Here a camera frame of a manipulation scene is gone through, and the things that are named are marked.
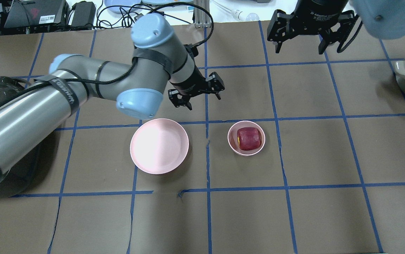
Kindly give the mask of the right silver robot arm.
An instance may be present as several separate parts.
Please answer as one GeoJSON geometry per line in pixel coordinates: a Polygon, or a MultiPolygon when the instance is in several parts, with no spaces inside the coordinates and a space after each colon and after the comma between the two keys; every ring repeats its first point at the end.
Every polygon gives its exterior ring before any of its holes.
{"type": "Polygon", "coordinates": [[[338,43],[342,53],[361,28],[378,39],[405,36],[405,0],[299,0],[292,13],[275,10],[267,27],[267,40],[279,53],[283,42],[300,35],[321,36],[322,55],[338,43]]]}

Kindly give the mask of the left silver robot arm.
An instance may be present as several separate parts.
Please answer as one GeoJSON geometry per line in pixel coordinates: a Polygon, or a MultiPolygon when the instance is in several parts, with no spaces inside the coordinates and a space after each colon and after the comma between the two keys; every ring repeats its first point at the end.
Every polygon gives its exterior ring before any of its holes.
{"type": "Polygon", "coordinates": [[[190,98],[225,90],[220,76],[204,77],[195,64],[198,44],[182,44],[157,12],[139,18],[130,32],[131,65],[80,54],[58,55],[49,74],[0,102],[0,183],[9,170],[91,97],[116,102],[139,120],[152,119],[167,91],[175,107],[192,109],[190,98]]]}

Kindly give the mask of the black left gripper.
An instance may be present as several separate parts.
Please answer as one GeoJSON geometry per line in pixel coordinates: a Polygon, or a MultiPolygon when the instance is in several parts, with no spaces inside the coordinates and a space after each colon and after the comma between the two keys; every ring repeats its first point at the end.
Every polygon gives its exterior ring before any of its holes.
{"type": "Polygon", "coordinates": [[[173,106],[186,107],[192,110],[191,97],[202,93],[213,94],[221,100],[220,92],[225,90],[223,79],[217,72],[212,72],[207,79],[201,74],[196,65],[190,68],[182,68],[170,78],[174,89],[169,89],[167,95],[173,106]]]}

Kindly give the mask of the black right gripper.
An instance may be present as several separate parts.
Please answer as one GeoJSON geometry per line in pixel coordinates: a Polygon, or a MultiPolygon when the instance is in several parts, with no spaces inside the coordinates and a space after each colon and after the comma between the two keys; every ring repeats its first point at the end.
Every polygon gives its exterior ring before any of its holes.
{"type": "Polygon", "coordinates": [[[298,0],[292,13],[275,10],[267,27],[267,40],[275,45],[275,53],[280,53],[283,42],[299,34],[321,37],[318,54],[325,53],[329,45],[338,42],[337,53],[342,53],[359,34],[359,27],[347,41],[359,19],[354,11],[343,12],[347,0],[298,0]],[[340,24],[337,31],[331,28],[340,24]]]}

